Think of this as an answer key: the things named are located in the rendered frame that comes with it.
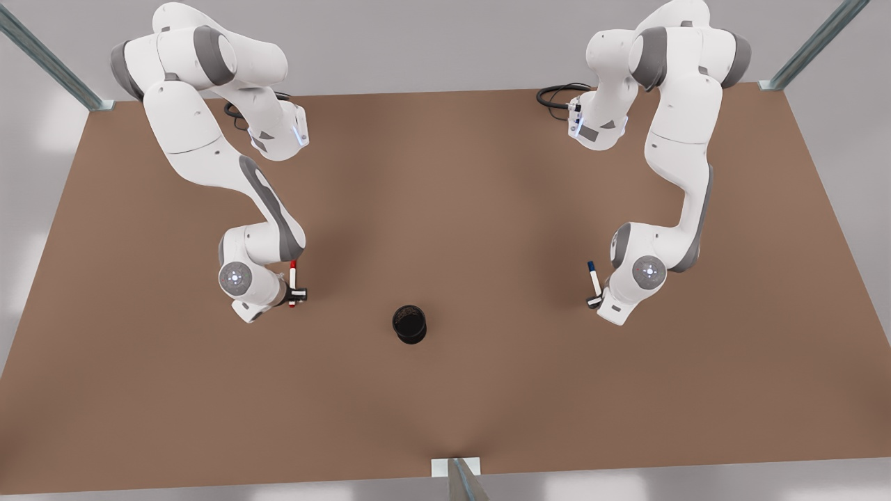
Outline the black cylindrical pen cup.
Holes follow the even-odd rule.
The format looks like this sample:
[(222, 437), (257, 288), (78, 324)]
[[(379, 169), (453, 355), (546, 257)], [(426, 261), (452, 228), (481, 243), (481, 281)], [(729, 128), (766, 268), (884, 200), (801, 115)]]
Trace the black cylindrical pen cup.
[(405, 344), (417, 344), (427, 333), (426, 317), (417, 305), (402, 305), (393, 314), (392, 327)]

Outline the silver frame post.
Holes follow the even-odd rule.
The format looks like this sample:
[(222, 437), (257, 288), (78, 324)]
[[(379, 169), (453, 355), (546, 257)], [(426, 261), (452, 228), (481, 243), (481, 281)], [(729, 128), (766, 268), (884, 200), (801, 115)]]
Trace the silver frame post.
[(6, 35), (19, 50), (28, 55), (61, 88), (66, 90), (89, 111), (110, 111), (114, 100), (103, 100), (93, 92), (66, 64), (50, 50), (36, 35), (0, 4), (0, 32)]
[(491, 501), (480, 473), (480, 457), (432, 459), (432, 477), (448, 477), (448, 501)]
[(759, 89), (768, 92), (784, 90), (871, 2), (843, 0), (773, 77), (758, 81)]

